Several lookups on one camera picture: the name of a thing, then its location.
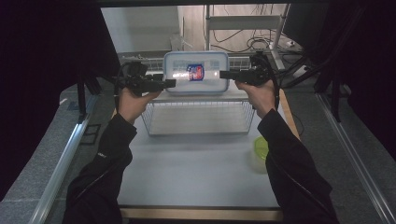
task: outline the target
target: white wire rack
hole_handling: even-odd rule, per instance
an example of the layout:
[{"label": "white wire rack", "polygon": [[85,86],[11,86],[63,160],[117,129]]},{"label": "white wire rack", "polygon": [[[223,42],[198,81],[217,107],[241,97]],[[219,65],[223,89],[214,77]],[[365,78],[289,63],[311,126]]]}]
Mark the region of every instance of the white wire rack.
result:
[{"label": "white wire rack", "polygon": [[[250,67],[248,57],[230,57],[229,62],[232,69]],[[143,63],[151,72],[163,70],[161,58]],[[152,101],[142,115],[148,134],[248,133],[254,110],[247,97],[233,97],[232,90],[228,91],[221,97],[170,97]]]}]

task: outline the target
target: hand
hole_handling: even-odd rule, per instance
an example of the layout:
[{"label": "hand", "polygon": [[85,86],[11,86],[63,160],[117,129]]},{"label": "hand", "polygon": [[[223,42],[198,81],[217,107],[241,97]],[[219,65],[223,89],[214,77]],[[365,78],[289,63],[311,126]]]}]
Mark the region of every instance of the hand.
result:
[{"label": "hand", "polygon": [[160,91],[150,92],[145,96],[136,96],[128,88],[120,94],[119,114],[131,124],[146,110],[146,105],[160,95]]},{"label": "hand", "polygon": [[246,83],[235,81],[239,90],[247,93],[248,100],[256,108],[257,115],[262,119],[271,110],[275,108],[275,88],[272,80],[269,80],[259,87],[251,86]]}]

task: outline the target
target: white wall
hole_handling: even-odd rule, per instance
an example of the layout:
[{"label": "white wall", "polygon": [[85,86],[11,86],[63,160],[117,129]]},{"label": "white wall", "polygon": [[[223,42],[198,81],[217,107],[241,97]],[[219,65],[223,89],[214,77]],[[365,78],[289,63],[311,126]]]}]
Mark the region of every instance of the white wall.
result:
[{"label": "white wall", "polygon": [[102,8],[117,53],[170,50],[179,34],[177,7]]}]

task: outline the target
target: black jacket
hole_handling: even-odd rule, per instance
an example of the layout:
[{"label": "black jacket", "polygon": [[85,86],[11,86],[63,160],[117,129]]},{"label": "black jacket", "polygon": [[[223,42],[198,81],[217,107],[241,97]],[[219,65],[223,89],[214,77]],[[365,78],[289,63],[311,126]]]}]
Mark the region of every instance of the black jacket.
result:
[{"label": "black jacket", "polygon": [[[275,110],[262,119],[259,131],[268,142],[266,166],[283,223],[338,223],[329,196],[332,187]],[[117,197],[135,135],[136,128],[121,115],[109,122],[95,158],[68,188],[64,223],[121,223]]]}]

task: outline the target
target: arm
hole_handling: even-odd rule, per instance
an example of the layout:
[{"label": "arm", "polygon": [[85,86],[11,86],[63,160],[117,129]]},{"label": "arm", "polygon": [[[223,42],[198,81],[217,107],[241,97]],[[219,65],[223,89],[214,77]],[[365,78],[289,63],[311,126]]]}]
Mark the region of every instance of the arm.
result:
[{"label": "arm", "polygon": [[329,196],[332,187],[318,173],[306,147],[275,111],[272,81],[259,88],[236,85],[247,92],[262,118],[258,129],[268,142],[266,167],[283,211],[283,223],[338,223]]},{"label": "arm", "polygon": [[95,157],[69,185],[63,223],[122,222],[117,197],[123,171],[132,160],[129,144],[136,135],[134,120],[159,94],[136,97],[122,91],[119,113],[103,132]]}]

